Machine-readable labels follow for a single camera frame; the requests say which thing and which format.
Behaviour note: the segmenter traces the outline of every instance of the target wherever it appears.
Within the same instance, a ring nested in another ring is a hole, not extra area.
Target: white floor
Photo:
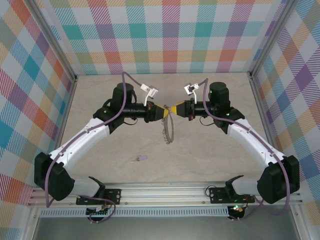
[[[252,127],[265,137],[256,103],[246,73],[146,74],[133,75],[140,83],[159,89],[154,99],[160,105],[175,105],[190,99],[184,86],[209,82],[225,82],[231,105],[239,109]],[[112,97],[120,75],[80,76],[62,142],[74,136],[102,104]],[[138,100],[142,91],[129,78]],[[166,144],[161,121],[134,126],[121,125],[108,138],[92,148],[76,165],[73,174],[93,176],[105,183],[115,182],[198,182],[226,181],[237,175],[259,176],[255,160],[232,138],[215,125],[202,126],[174,115],[174,142]],[[145,161],[131,163],[138,155]]]

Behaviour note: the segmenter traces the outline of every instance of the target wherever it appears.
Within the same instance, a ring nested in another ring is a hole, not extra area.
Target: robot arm
[[[144,102],[137,103],[133,86],[126,83],[126,92],[124,92],[123,84],[119,83],[113,90],[112,98],[107,100],[103,106],[93,114],[93,118],[90,119],[81,131],[49,154],[41,152],[35,157],[34,183],[42,189],[45,189],[45,179],[48,168],[54,159],[57,159],[50,172],[48,181],[48,192],[55,200],[60,201],[68,195],[105,198],[105,186],[100,181],[93,177],[71,177],[70,172],[86,152],[100,140],[112,134],[125,122],[125,118],[131,118],[133,120],[143,118],[144,121],[148,123],[166,117],[169,113],[167,109],[152,101],[147,101],[148,97],[155,95],[154,91],[155,88],[148,87],[145,91],[147,94]],[[126,94],[126,103],[123,111],[119,117],[107,125],[104,125],[104,122],[114,117],[121,109],[124,94]]]
[[[198,84],[189,84],[184,87],[188,95],[194,94],[195,96],[195,89],[198,88]],[[245,116],[231,106],[229,90],[225,83],[214,82],[210,84],[209,101],[204,103],[203,101],[195,101],[195,99],[185,100],[170,109],[178,116],[192,121],[196,116],[208,117],[204,108],[205,104],[208,111],[218,118],[213,120],[214,124],[225,134],[237,140],[256,160],[263,171],[260,179],[246,178],[240,175],[228,180],[224,191],[230,202],[234,202],[239,195],[260,195],[267,203],[273,204],[286,196],[287,188],[284,173],[275,159],[275,155],[283,163],[288,175],[290,193],[299,190],[300,172],[298,160],[294,156],[286,157],[282,152],[274,149],[250,126]],[[252,133],[260,138],[263,144]]]

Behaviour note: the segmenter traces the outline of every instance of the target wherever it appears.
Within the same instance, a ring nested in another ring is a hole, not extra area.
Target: black joint housing
[[[123,83],[118,83],[118,85],[113,89],[112,99],[110,102],[110,109],[117,113],[124,101],[124,94],[126,94],[125,106],[131,105],[132,97],[135,95],[134,86],[129,83],[125,84],[126,93],[124,92]]]
[[[243,176],[244,175],[235,176],[225,182],[224,190],[225,190],[229,200],[232,202],[235,201],[237,199],[237,197],[239,196],[238,194],[236,194],[236,191],[235,191],[234,187],[232,186],[232,183],[234,180],[242,178]]]
[[[94,114],[93,118],[98,118],[101,121],[108,121],[109,119],[113,118],[116,115],[114,111],[110,110],[109,107],[101,107],[99,108]],[[117,127],[119,127],[121,124],[125,122],[125,117],[123,115],[120,115],[115,120],[108,123],[109,126],[109,132],[110,134],[116,130]]]
[[[245,116],[236,108],[230,107],[227,111],[224,112],[217,112],[215,114],[216,117],[219,118],[224,118],[224,119],[229,119],[236,121],[238,119],[245,119]],[[221,120],[214,120],[214,124],[218,127],[221,128],[221,130],[227,134],[228,133],[228,126],[232,125],[231,122],[228,121],[221,121]]]
[[[225,112],[230,108],[229,89],[224,82],[210,84],[209,100],[217,112]]]
[[[46,174],[52,163],[50,155],[40,152],[34,159],[34,183],[45,189]],[[64,169],[64,164],[54,163],[50,172],[48,192],[57,201],[66,198],[74,188],[74,180]]]
[[[300,189],[299,161],[293,156],[284,156],[281,161],[289,178],[290,194]],[[260,196],[268,203],[273,204],[287,195],[287,186],[284,173],[279,163],[270,163],[262,173],[257,183]]]

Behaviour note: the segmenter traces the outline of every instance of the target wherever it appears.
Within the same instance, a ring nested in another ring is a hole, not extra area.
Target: plaid wallpaper
[[[24,2],[0,1],[0,240],[22,232],[33,160],[55,146],[71,85]]]
[[[255,79],[274,140],[300,161],[309,230],[320,236],[320,1],[301,0]]]
[[[255,66],[255,64],[257,62],[257,59],[260,56],[260,53],[261,53],[262,49],[265,47],[265,45],[266,45],[266,43],[267,43],[267,41],[269,39],[269,36],[270,36],[272,30],[274,29],[274,26],[275,26],[276,22],[278,21],[279,17],[281,16],[282,11],[284,10],[284,7],[285,7],[286,3],[287,3],[287,0],[281,0],[281,3],[279,4],[278,9],[276,10],[276,13],[274,14],[274,16],[272,18],[272,21],[271,21],[267,31],[264,34],[264,37],[263,37],[263,39],[262,39],[262,41],[261,41],[261,43],[259,45],[259,48],[258,48],[258,50],[256,51],[256,53],[254,55],[253,61],[251,62],[251,65],[249,67],[248,72],[251,72],[252,69],[254,68],[254,66]]]
[[[37,2],[73,69],[86,75],[247,72],[259,47],[256,42],[265,35],[263,24],[272,20],[269,10],[281,4],[281,0]]]

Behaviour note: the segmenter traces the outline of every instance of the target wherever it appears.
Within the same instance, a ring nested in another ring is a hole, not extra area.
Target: purple cable
[[[89,219],[90,219],[91,223],[95,223],[95,224],[103,223],[103,222],[107,221],[109,218],[111,218],[111,216],[112,216],[113,214],[115,214],[115,212],[116,212],[116,204],[115,204],[113,201],[111,201],[111,200],[104,199],[104,198],[99,198],[99,197],[92,197],[92,196],[80,196],[80,197],[83,197],[83,198],[86,198],[86,199],[93,199],[93,200],[104,201],[104,202],[106,202],[106,203],[110,203],[110,204],[113,205],[112,213],[111,213],[109,216],[104,217],[104,218],[103,218],[102,220],[100,220],[100,221],[93,221],[93,220],[91,219],[91,215],[92,215],[93,213],[91,213],[91,214],[89,215]]]
[[[208,79],[208,78],[206,78],[205,80],[203,80],[202,82],[200,82],[200,83],[198,84],[198,86],[200,87],[202,84],[205,84],[207,79]]]
[[[127,72],[123,71],[122,72],[122,84],[123,84],[123,91],[126,92],[127,91],[127,86],[126,86],[126,81],[125,81],[125,75],[127,75],[132,81],[134,81],[136,84],[138,84],[139,86],[141,86],[141,84],[136,81],[132,76],[130,76]],[[49,176],[50,176],[50,173],[51,173],[51,170],[52,168],[54,167],[55,163],[57,162],[57,160],[59,159],[60,157],[60,154],[63,154],[66,149],[71,145],[73,144],[78,138],[80,138],[82,135],[86,134],[86,133],[89,133],[91,132],[92,130],[96,129],[96,128],[99,128],[101,126],[104,126],[104,125],[107,125],[108,123],[112,122],[113,120],[115,120],[117,117],[119,117],[119,115],[122,113],[122,111],[124,110],[125,108],[125,105],[126,105],[126,100],[127,100],[127,95],[124,94],[123,95],[123,102],[122,102],[122,106],[120,108],[120,110],[118,111],[118,113],[116,115],[114,115],[112,118],[110,118],[109,120],[101,123],[101,124],[98,124],[96,126],[93,126],[91,128],[88,129],[88,131],[83,131],[83,132],[80,132],[77,136],[75,136],[67,145],[65,145],[62,150],[57,154],[57,156],[53,159],[52,163],[50,164],[47,172],[46,172],[46,175],[45,175],[45,182],[44,182],[44,194],[45,194],[45,203],[46,203],[46,207],[49,208],[50,205],[52,204],[52,202],[54,201],[54,199],[51,199],[49,201],[49,191],[48,191],[48,188],[49,188]]]
[[[203,107],[205,109],[205,112],[210,116],[212,117],[214,120],[219,120],[219,121],[225,121],[225,122],[229,122],[229,123],[232,123],[232,124],[236,124],[238,126],[240,126],[241,128],[243,128],[244,130],[246,130],[247,132],[249,132],[250,134],[252,134],[271,154],[274,154],[274,151],[257,135],[255,134],[253,131],[251,131],[248,127],[244,126],[243,124],[239,123],[239,122],[236,122],[236,121],[233,121],[233,120],[230,120],[230,119],[227,119],[227,118],[222,118],[222,117],[217,117],[217,116],[214,116],[212,115],[209,110],[208,110],[208,107],[207,107],[207,104],[206,104],[206,89],[207,89],[207,86],[208,86],[208,78],[206,78],[204,80],[204,89],[203,89]],[[280,161],[280,159],[278,158],[278,156],[276,154],[273,155],[273,157],[275,158],[275,160],[279,163],[279,166],[283,172],[283,175],[284,175],[284,180],[285,180],[285,186],[286,186],[286,199],[285,199],[285,204],[284,204],[284,207],[281,211],[279,212],[274,212],[274,211],[271,211],[267,208],[264,208],[265,210],[267,210],[267,212],[269,212],[270,214],[273,214],[273,215],[282,215],[284,214],[288,207],[289,207],[289,201],[290,201],[290,184],[289,184],[289,178],[288,178],[288,174],[287,174],[287,171],[283,165],[283,163]],[[259,203],[259,206],[264,206],[263,204],[263,201],[259,201],[256,199],[256,201]]]

